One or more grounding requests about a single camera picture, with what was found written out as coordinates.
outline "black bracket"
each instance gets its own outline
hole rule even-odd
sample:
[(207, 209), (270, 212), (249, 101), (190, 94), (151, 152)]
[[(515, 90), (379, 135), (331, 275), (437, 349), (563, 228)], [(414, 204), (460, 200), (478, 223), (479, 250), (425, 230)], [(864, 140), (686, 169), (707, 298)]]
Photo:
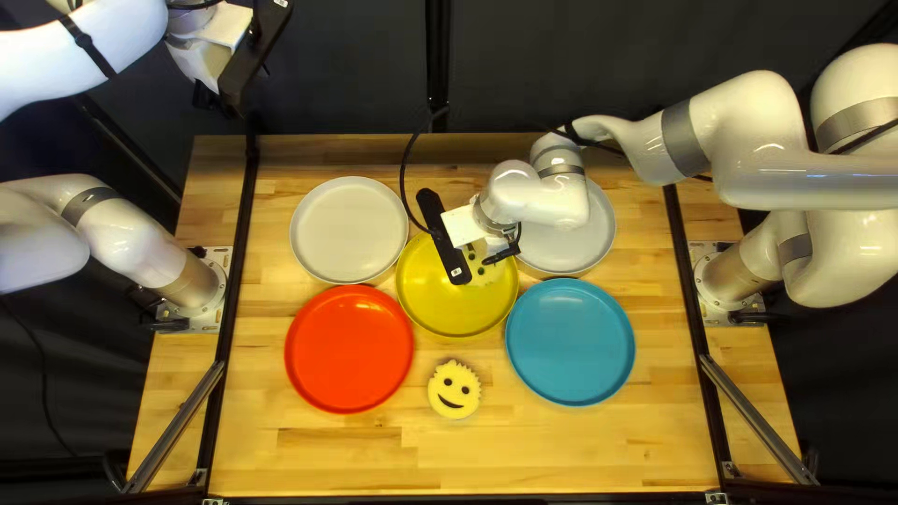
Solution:
[(436, 252), (440, 255), (440, 261), (443, 262), (449, 282), (456, 286), (471, 282), (473, 276), (471, 269), (468, 268), (468, 262), (464, 260), (464, 252), (452, 247), (452, 240), (449, 239), (449, 233), (443, 224), (441, 215), (445, 212), (445, 208), (440, 196), (435, 191), (424, 188), (418, 191), (415, 199), (421, 207), (421, 214), (424, 215), (430, 236), (434, 238)]
[(255, 2), (252, 21), (227, 66), (218, 77), (218, 92), (226, 113), (242, 116), (243, 94), (293, 14), (296, 0)]

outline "yellow bowl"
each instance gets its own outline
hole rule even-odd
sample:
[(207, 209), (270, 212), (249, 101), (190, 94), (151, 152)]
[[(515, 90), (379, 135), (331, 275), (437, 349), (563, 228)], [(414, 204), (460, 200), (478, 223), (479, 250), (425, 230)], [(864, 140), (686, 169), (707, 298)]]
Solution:
[(472, 247), (473, 251), (465, 250), (465, 260), (473, 279), (455, 286), (430, 235), (421, 233), (409, 241), (396, 265), (396, 292), (412, 321), (445, 337), (471, 337), (501, 323), (511, 312), (517, 299), (515, 259), (481, 267), (486, 243), (481, 240)]

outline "gray band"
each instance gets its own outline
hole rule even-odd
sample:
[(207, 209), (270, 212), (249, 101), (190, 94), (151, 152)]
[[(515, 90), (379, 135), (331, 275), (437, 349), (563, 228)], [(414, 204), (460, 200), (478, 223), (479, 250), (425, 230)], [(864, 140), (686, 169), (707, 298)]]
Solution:
[(580, 175), (586, 175), (582, 166), (573, 164), (554, 164), (553, 166), (543, 168), (536, 174), (540, 176), (540, 179), (545, 179), (546, 177), (558, 175), (559, 173), (579, 173)]
[(661, 112), (661, 135), (664, 137), (667, 154), (680, 173), (692, 177), (708, 171), (711, 162), (701, 150), (699, 139), (692, 129), (689, 100), (672, 105)]
[(62, 209), (62, 218), (71, 223), (72, 226), (78, 226), (81, 216), (90, 210), (91, 207), (108, 199), (120, 198), (122, 198), (121, 195), (112, 188), (97, 187), (81, 191), (66, 203), (66, 208)]
[(795, 235), (779, 245), (779, 264), (785, 265), (798, 258), (805, 258), (814, 252), (811, 234)]
[(477, 200), (474, 201), (474, 220), (484, 228), (503, 235), (515, 229), (515, 224), (503, 225), (502, 223), (497, 223), (490, 219), (486, 212), (483, 211), (483, 207), (480, 206), (480, 197), (477, 197)]
[(818, 151), (825, 153), (845, 137), (876, 128), (895, 119), (898, 119), (898, 96), (884, 96), (855, 103), (820, 123), (814, 133), (817, 137)]

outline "butcher block tabletop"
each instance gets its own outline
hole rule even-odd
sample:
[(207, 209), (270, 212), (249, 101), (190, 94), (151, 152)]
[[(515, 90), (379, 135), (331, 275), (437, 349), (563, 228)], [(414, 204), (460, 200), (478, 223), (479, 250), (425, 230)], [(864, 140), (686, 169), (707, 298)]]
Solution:
[[(415, 145), (407, 174), (455, 208), (483, 187), (492, 166), (526, 159), (540, 134), (432, 134)], [(398, 191), (408, 135), (259, 138), (261, 162), (237, 304), (209, 493), (238, 496), (443, 495), (706, 491), (718, 486), (673, 242), (661, 188), (639, 181), (622, 157), (588, 149), (587, 175), (617, 219), (609, 254), (583, 280), (616, 298), (636, 339), (626, 385), (597, 405), (550, 403), (517, 377), (503, 327), (447, 342), (415, 326), (415, 355), (399, 391), (371, 411), (319, 411), (291, 386), (284, 342), (296, 312), (330, 286), (303, 270), (288, 242), (303, 196), (343, 175)], [(245, 168), (243, 137), (197, 137), (176, 237), (185, 246), (232, 245)], [(736, 241), (736, 210), (713, 184), (677, 185), (690, 240)], [(409, 238), (419, 233), (409, 227)], [(539, 282), (520, 272), (520, 291)], [(391, 272), (373, 284), (396, 297)], [(711, 354), (773, 428), (797, 440), (765, 327), (708, 329)], [(217, 335), (157, 334), (128, 471), (147, 451), (215, 356)], [(459, 359), (483, 384), (480, 409), (452, 421), (427, 403), (435, 365)], [(747, 477), (788, 478), (721, 396), (732, 457)], [(204, 412), (190, 424), (151, 489), (188, 481)]]

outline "plate rim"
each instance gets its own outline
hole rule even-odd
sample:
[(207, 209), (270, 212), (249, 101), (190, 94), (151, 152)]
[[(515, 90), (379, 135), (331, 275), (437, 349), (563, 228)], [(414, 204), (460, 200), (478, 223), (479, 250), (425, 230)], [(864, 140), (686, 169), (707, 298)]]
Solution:
[(590, 263), (588, 266), (586, 266), (580, 270), (563, 270), (563, 271), (562, 270), (541, 269), (540, 267), (537, 267), (533, 263), (527, 261), (524, 258), (523, 254), (518, 254), (518, 258), (521, 260), (521, 263), (527, 265), (528, 267), (530, 267), (532, 269), (535, 269), (535, 270), (538, 270), (538, 271), (541, 271), (544, 273), (548, 273), (550, 275), (577, 275), (577, 274), (580, 274), (587, 270), (592, 269), (595, 265), (601, 263), (602, 260), (604, 260), (606, 256), (608, 256), (608, 253), (610, 253), (612, 248), (614, 247), (614, 239), (617, 238), (617, 215), (614, 213), (614, 206), (612, 205), (611, 199), (608, 198), (608, 194), (605, 193), (605, 190), (602, 189), (602, 186), (600, 186), (598, 182), (595, 182), (592, 179), (587, 178), (586, 185), (588, 186), (590, 194), (593, 194), (592, 189), (594, 186), (594, 188), (597, 190), (594, 194), (601, 201), (600, 205), (606, 211), (605, 215), (609, 216), (611, 218), (611, 226), (610, 226), (610, 229), (612, 230), (611, 240), (608, 241), (608, 246), (605, 248), (605, 250), (602, 252), (602, 254), (600, 254), (598, 256), (598, 259), (596, 259), (594, 262)]
[[(312, 269), (310, 269), (305, 264), (305, 262), (303, 262), (303, 260), (300, 259), (299, 252), (297, 251), (298, 246), (297, 246), (296, 240), (294, 240), (294, 230), (296, 230), (296, 227), (298, 225), (297, 221), (299, 219), (300, 210), (303, 208), (303, 204), (310, 201), (309, 197), (313, 197), (313, 199), (320, 198), (321, 195), (323, 195), (325, 192), (332, 190), (335, 187), (338, 187), (341, 185), (346, 185), (347, 183), (352, 182), (351, 180), (360, 182), (367, 187), (374, 188), (380, 192), (383, 192), (384, 196), (389, 197), (390, 195), (392, 195), (392, 203), (394, 205), (398, 205), (398, 209), (401, 210), (401, 215), (402, 215), (402, 217), (404, 217), (404, 219), (401, 220), (401, 222), (403, 223), (402, 224), (402, 234), (401, 234), (402, 246), (399, 247), (399, 251), (397, 251), (395, 253), (395, 255), (393, 256), (393, 258), (389, 262), (389, 264), (387, 264), (382, 270), (379, 270), (377, 273), (375, 273), (374, 275), (372, 275), (370, 277), (366, 277), (366, 278), (360, 279), (360, 280), (328, 279), (328, 278), (314, 272)], [(384, 272), (386, 272), (387, 270), (389, 270), (390, 267), (392, 267), (394, 264), (396, 264), (396, 261), (399, 260), (400, 255), (402, 255), (402, 251), (405, 249), (406, 243), (409, 241), (409, 218), (405, 214), (405, 208), (402, 206), (402, 200), (396, 194), (396, 191), (393, 191), (390, 188), (390, 186), (387, 186), (383, 182), (377, 181), (376, 179), (372, 179), (370, 177), (364, 177), (361, 175), (344, 175), (341, 177), (335, 177), (333, 179), (328, 179), (327, 181), (322, 182), (321, 184), (318, 184), (317, 186), (312, 188), (309, 192), (305, 193), (305, 195), (303, 195), (303, 198), (301, 200), (299, 200), (299, 203), (296, 204), (296, 208), (293, 211), (293, 215), (290, 217), (290, 225), (289, 225), (289, 228), (287, 229), (287, 241), (290, 243), (290, 252), (293, 253), (293, 257), (296, 259), (296, 262), (298, 262), (299, 265), (301, 267), (303, 267), (303, 270), (305, 270), (309, 275), (316, 278), (317, 280), (327, 282), (328, 284), (332, 284), (334, 286), (351, 286), (354, 284), (361, 284), (363, 282), (367, 282), (371, 279), (374, 279), (374, 278), (378, 277), (379, 275), (383, 274)]]
[[(329, 405), (320, 402), (318, 399), (311, 397), (306, 389), (300, 384), (298, 377), (295, 377), (295, 373), (292, 372), (291, 363), (294, 353), (289, 352), (292, 347), (291, 342), (298, 338), (297, 335), (299, 334), (299, 330), (297, 329), (297, 325), (302, 321), (302, 319), (304, 319), (305, 316), (308, 315), (308, 311), (312, 310), (311, 308), (307, 307), (314, 307), (316, 305), (331, 301), (334, 297), (342, 296), (344, 292), (346, 292), (346, 295), (357, 295), (375, 298), (380, 305), (387, 306), (386, 308), (388, 310), (390, 310), (394, 315), (398, 315), (399, 320), (404, 322), (404, 333), (409, 339), (410, 353), (409, 358), (404, 365), (405, 369), (402, 372), (401, 379), (397, 381), (396, 385), (390, 389), (389, 393), (384, 395), (383, 399), (372, 405), (367, 405), (365, 407), (356, 409), (334, 409)], [(287, 329), (286, 338), (284, 340), (284, 369), (287, 375), (287, 379), (290, 381), (290, 385), (293, 387), (294, 391), (296, 391), (296, 393), (299, 394), (299, 396), (303, 400), (305, 400), (306, 403), (323, 412), (339, 415), (351, 415), (370, 411), (373, 408), (383, 405), (388, 400), (390, 400), (390, 398), (392, 398), (393, 395), (396, 394), (396, 392), (399, 391), (399, 389), (402, 387), (402, 384), (405, 382), (406, 378), (408, 378), (409, 372), (411, 371), (412, 361), (414, 361), (415, 358), (415, 351), (414, 328), (411, 327), (409, 317), (405, 313), (404, 309), (402, 309), (402, 307), (399, 306), (399, 303), (396, 302), (396, 300), (394, 300), (390, 295), (384, 293), (380, 289), (372, 288), (370, 286), (336, 286), (334, 288), (323, 290), (318, 295), (312, 297), (312, 299), (310, 299), (309, 301), (303, 303), (303, 305), (300, 306), (299, 310), (296, 311), (296, 315), (294, 316), (293, 321), (290, 322), (290, 327)]]
[(480, 330), (478, 330), (478, 331), (476, 331), (476, 332), (467, 332), (467, 333), (446, 333), (446, 332), (438, 332), (436, 329), (431, 328), (429, 325), (424, 325), (422, 322), (420, 322), (420, 321), (418, 320), (418, 317), (416, 317), (415, 315), (413, 315), (413, 314), (414, 314), (413, 311), (411, 311), (411, 310), (406, 306), (406, 303), (403, 301), (403, 300), (406, 298), (406, 296), (402, 294), (402, 291), (401, 291), (401, 288), (400, 288), (400, 282), (399, 282), (399, 278), (400, 278), (400, 270), (401, 270), (401, 263), (402, 263), (402, 259), (405, 257), (405, 252), (406, 252), (406, 250), (409, 249), (410, 247), (412, 247), (413, 244), (414, 244), (415, 246), (417, 246), (416, 242), (417, 242), (417, 243), (422, 242), (423, 239), (425, 238), (425, 237), (422, 237), (422, 235), (425, 235), (426, 233), (427, 233), (427, 232), (421, 232), (421, 233), (419, 233), (419, 234), (417, 234), (417, 235), (411, 237), (411, 239), (408, 241), (408, 243), (405, 244), (405, 247), (402, 248), (402, 253), (400, 254), (400, 258), (397, 260), (397, 263), (396, 263), (396, 282), (395, 282), (395, 286), (396, 286), (396, 299), (399, 301), (399, 304), (400, 304), (400, 306), (402, 307), (402, 310), (405, 311), (405, 314), (409, 317), (409, 319), (410, 319), (414, 324), (417, 324), (418, 326), (424, 328), (424, 329), (427, 330), (428, 332), (431, 332), (431, 333), (433, 333), (434, 335), (437, 335), (437, 336), (439, 336), (439, 337), (443, 337), (443, 338), (446, 338), (446, 339), (450, 339), (450, 340), (453, 340), (453, 341), (455, 341), (455, 340), (457, 340), (457, 339), (469, 339), (469, 338), (471, 338), (471, 337), (475, 337), (475, 336), (477, 336), (477, 335), (481, 335), (481, 334), (483, 334), (483, 333), (485, 333), (485, 332), (488, 332), (488, 331), (492, 330), (493, 328), (496, 328), (496, 327), (498, 327), (499, 325), (501, 325), (502, 322), (505, 321), (505, 320), (507, 319), (507, 317), (508, 317), (508, 316), (512, 313), (512, 311), (515, 309), (515, 305), (517, 305), (517, 301), (518, 301), (518, 300), (520, 299), (520, 297), (521, 297), (521, 295), (520, 295), (520, 292), (521, 292), (520, 272), (519, 272), (518, 269), (517, 269), (517, 262), (515, 261), (515, 258), (514, 258), (514, 257), (508, 257), (508, 258), (505, 259), (505, 261), (509, 261), (509, 260), (510, 260), (511, 263), (512, 263), (512, 267), (511, 267), (511, 268), (512, 268), (512, 270), (514, 271), (513, 279), (514, 279), (514, 293), (515, 293), (515, 295), (514, 295), (514, 297), (512, 298), (511, 303), (508, 304), (508, 307), (507, 307), (507, 308), (505, 309), (505, 311), (503, 312), (502, 316), (499, 317), (499, 318), (498, 318), (493, 324), (491, 324), (490, 326), (487, 326), (487, 327), (485, 327), (485, 328), (482, 328), (482, 329), (480, 329)]
[[(510, 329), (512, 321), (514, 320), (514, 316), (515, 316), (514, 309), (512, 310), (511, 314), (508, 315), (508, 318), (506, 320), (506, 328), (505, 328), (505, 345), (506, 345), (505, 347), (506, 347), (506, 354), (508, 356), (508, 361), (511, 363), (512, 369), (515, 371), (518, 378), (521, 379), (521, 382), (523, 382), (524, 385), (526, 385), (528, 389), (530, 389), (531, 391), (536, 393), (538, 396), (540, 396), (540, 398), (543, 398), (552, 403), (562, 405), (565, 407), (588, 407), (591, 405), (597, 405), (598, 403), (605, 402), (606, 400), (615, 396), (627, 384), (627, 381), (629, 380), (629, 376), (630, 376), (630, 374), (633, 373), (633, 368), (636, 364), (636, 334), (633, 331), (633, 325), (630, 323), (629, 317), (627, 316), (626, 311), (623, 310), (623, 306), (621, 306), (621, 303), (618, 302), (616, 299), (614, 299), (614, 297), (612, 297), (604, 289), (599, 288), (598, 286), (596, 286), (595, 284), (593, 284), (591, 282), (587, 282), (587, 281), (581, 280), (581, 279), (573, 279), (573, 278), (569, 278), (569, 277), (559, 277), (559, 278), (548, 279), (548, 280), (539, 282), (539, 283), (533, 285), (532, 287), (528, 288), (517, 299), (517, 302), (515, 303), (515, 308), (517, 308), (518, 304), (520, 304), (524, 300), (524, 298), (527, 297), (527, 295), (529, 293), (531, 293), (535, 288), (538, 288), (540, 286), (547, 286), (547, 285), (550, 286), (549, 288), (551, 288), (558, 284), (571, 285), (571, 287), (582, 288), (585, 291), (593, 291), (596, 295), (598, 295), (598, 297), (604, 303), (610, 305), (612, 307), (612, 310), (615, 313), (618, 313), (618, 315), (620, 316), (620, 320), (625, 323), (625, 330), (627, 330), (627, 337), (628, 337), (627, 340), (630, 343), (630, 349), (629, 349), (628, 356), (627, 356), (627, 361), (628, 361), (627, 372), (625, 374), (621, 375), (621, 379), (619, 380), (618, 384), (613, 389), (607, 389), (607, 390), (603, 391), (601, 394), (599, 394), (593, 398), (590, 398), (588, 400), (584, 400), (584, 401), (566, 402), (566, 401), (560, 400), (559, 398), (556, 398), (554, 396), (550, 396), (550, 395), (547, 395), (547, 394), (541, 392), (538, 388), (534, 387), (531, 384), (531, 382), (528, 381), (524, 377), (524, 375), (521, 374), (520, 369), (515, 364), (514, 358), (512, 358), (513, 353), (509, 346), (509, 338), (508, 337), (511, 334), (509, 329)], [(534, 293), (535, 294), (531, 295), (531, 297), (537, 297), (540, 295), (539, 291), (535, 291)]]

